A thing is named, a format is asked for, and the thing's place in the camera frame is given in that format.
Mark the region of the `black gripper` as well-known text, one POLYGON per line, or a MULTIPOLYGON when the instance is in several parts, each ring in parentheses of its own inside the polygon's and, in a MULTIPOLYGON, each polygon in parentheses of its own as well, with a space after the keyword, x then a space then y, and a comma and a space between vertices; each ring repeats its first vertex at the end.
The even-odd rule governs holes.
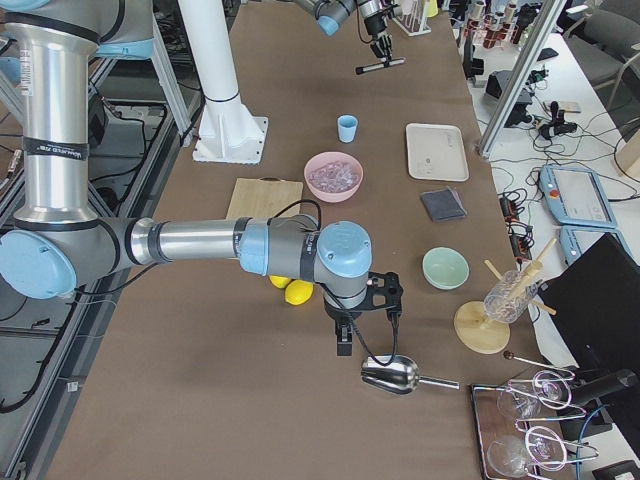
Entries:
POLYGON ((336 354, 338 356, 351 355, 353 350, 353 333, 356 330, 354 321, 357 320, 362 313, 353 309, 345 309, 344 307, 337 306, 335 301, 330 299, 327 294, 323 295, 323 301, 326 313, 334 320, 336 354))
POLYGON ((370 39, 370 49, 376 58, 391 59, 393 57, 392 37, 387 35, 386 12, 376 12, 364 18, 364 25, 370 39), (376 40, 380 39, 380 49, 376 40))

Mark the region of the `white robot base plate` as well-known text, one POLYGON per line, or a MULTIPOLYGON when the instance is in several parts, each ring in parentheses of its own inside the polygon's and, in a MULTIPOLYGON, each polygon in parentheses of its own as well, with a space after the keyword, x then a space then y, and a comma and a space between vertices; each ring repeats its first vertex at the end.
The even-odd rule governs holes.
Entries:
POLYGON ((259 164, 268 119, 242 102, 222 3, 183 0, 179 8, 205 100, 193 159, 259 164))

